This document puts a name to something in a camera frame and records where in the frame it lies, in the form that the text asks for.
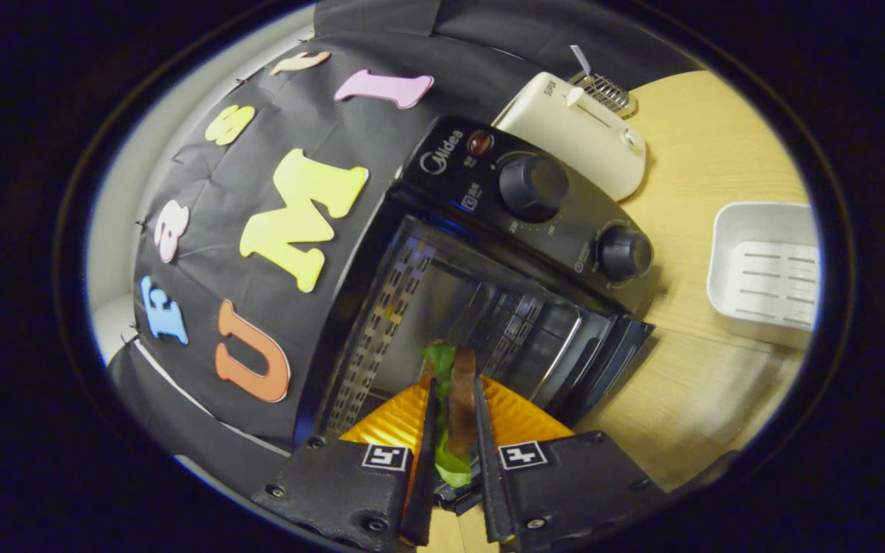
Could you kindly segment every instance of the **wooden table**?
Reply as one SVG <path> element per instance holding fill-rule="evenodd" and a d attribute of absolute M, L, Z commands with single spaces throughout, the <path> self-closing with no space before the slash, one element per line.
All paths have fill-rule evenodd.
<path fill-rule="evenodd" d="M 648 143 L 647 173 L 622 206 L 655 249 L 660 290 L 646 320 L 657 342 L 618 395 L 577 432 L 607 432 L 671 491 L 747 444 L 791 387 L 804 351 L 733 336 L 706 295 L 712 225 L 742 200 L 808 203 L 794 162 L 756 111 L 719 78 L 685 73 L 631 91 L 628 119 Z M 433 514 L 421 551 L 495 551 L 478 506 Z"/>

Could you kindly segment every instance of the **black fabric backdrop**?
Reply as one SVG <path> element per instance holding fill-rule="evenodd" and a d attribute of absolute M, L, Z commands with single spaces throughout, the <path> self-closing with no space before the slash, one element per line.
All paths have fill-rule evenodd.
<path fill-rule="evenodd" d="M 221 421 L 291 447 L 310 357 L 317 347 L 340 347 L 319 344 L 317 337 L 347 260 L 394 172 L 433 117 L 451 114 L 492 121 L 534 74 L 544 70 L 568 78 L 576 73 L 578 64 L 568 49 L 574 41 L 583 45 L 595 71 L 632 88 L 698 69 L 623 18 L 608 12 L 590 17 L 583 3 L 555 2 L 561 17 L 534 17 L 550 4 L 446 3 L 429 35 L 427 14 L 433 10 L 412 9 L 407 0 L 320 3 L 317 37 L 278 59 L 329 50 L 330 60 L 277 76 L 268 74 L 275 62 L 267 64 L 204 115 L 173 157 L 171 171 L 148 208 L 134 279 L 141 342 L 183 389 Z M 376 98 L 334 101 L 334 91 L 361 69 L 400 77 L 428 74 L 435 84 L 407 110 Z M 241 135 L 227 146 L 206 140 L 208 124 L 235 104 L 256 109 Z M 273 172 L 296 147 L 310 160 L 370 172 L 350 214 L 340 220 L 327 218 L 335 237 L 319 245 L 326 263 L 312 293 L 300 293 L 291 274 L 268 259 L 257 254 L 245 258 L 238 250 L 249 217 L 284 207 Z M 176 259 L 162 263 L 152 232 L 169 200 L 189 207 L 191 214 Z M 320 212 L 327 216 L 325 207 Z M 305 250 L 313 244 L 298 246 Z M 138 289 L 144 276 L 179 304 L 189 335 L 185 346 L 174 336 L 151 335 Z M 253 371 L 266 372 L 264 358 L 247 344 L 234 336 L 221 339 L 217 313 L 224 299 L 284 350 L 291 378 L 288 396 L 281 402 L 261 402 L 218 377 L 218 343 Z"/>

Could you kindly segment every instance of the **midea logo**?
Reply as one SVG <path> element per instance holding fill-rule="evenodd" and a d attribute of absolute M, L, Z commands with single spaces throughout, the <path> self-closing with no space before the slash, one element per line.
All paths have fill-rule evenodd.
<path fill-rule="evenodd" d="M 422 171 L 431 175 L 438 175 L 445 171 L 446 160 L 449 159 L 449 154 L 452 153 L 453 148 L 459 144 L 461 137 L 463 137 L 462 131 L 453 131 L 452 135 L 442 142 L 442 147 L 437 147 L 433 151 L 426 151 L 425 154 L 422 154 L 422 157 L 419 157 L 419 167 L 422 168 Z"/>

